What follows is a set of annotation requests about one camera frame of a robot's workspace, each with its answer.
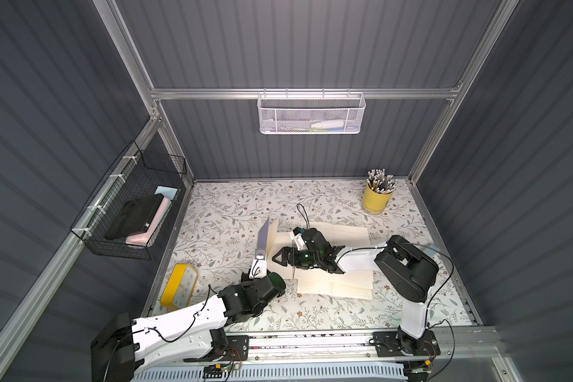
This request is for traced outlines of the purple cover notebook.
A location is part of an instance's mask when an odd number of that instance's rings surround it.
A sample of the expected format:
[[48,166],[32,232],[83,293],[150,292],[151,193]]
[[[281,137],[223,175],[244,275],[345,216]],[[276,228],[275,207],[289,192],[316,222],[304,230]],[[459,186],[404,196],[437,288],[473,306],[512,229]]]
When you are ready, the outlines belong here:
[[270,223],[270,218],[267,218],[262,227],[259,229],[255,254],[256,260],[265,261],[267,258],[267,241]]

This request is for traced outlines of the cream lined notebook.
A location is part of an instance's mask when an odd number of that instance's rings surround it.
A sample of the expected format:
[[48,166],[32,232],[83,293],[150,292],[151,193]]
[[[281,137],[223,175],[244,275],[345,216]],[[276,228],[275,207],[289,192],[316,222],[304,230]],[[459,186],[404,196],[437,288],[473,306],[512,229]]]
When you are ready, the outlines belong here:
[[[313,221],[311,227],[323,234],[326,241],[334,247],[353,250],[371,245],[368,229],[364,227],[320,221]],[[270,225],[267,250],[269,272],[280,275],[286,281],[295,281],[296,292],[299,294],[323,294],[337,299],[373,299],[374,271],[344,271],[341,269],[341,266],[346,264],[346,258],[343,256],[334,256],[329,261],[332,265],[330,269],[302,269],[288,264],[279,255],[279,251],[285,248],[287,252],[294,253],[298,250],[293,236],[293,232],[280,232],[277,224]]]

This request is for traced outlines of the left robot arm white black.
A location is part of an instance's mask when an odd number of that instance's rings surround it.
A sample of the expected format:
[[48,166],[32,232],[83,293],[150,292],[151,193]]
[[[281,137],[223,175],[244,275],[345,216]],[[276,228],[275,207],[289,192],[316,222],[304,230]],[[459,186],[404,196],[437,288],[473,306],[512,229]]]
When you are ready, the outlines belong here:
[[229,342],[224,328],[260,316],[286,291],[283,278],[269,272],[243,277],[203,302],[167,314],[132,318],[114,316],[90,345],[93,381],[130,381],[140,372],[172,361],[213,361]]

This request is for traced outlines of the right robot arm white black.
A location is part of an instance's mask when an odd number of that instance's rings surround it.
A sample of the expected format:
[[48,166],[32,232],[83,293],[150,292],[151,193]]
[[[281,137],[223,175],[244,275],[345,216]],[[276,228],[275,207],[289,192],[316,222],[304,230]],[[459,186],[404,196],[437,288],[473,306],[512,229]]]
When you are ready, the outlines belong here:
[[380,272],[402,297],[402,319],[394,338],[381,350],[423,356],[434,334],[428,329],[429,291],[436,282],[438,264],[413,243],[399,235],[383,244],[367,247],[334,246],[318,229],[297,228],[290,233],[292,247],[283,247],[272,263],[299,270],[319,269],[329,274]]

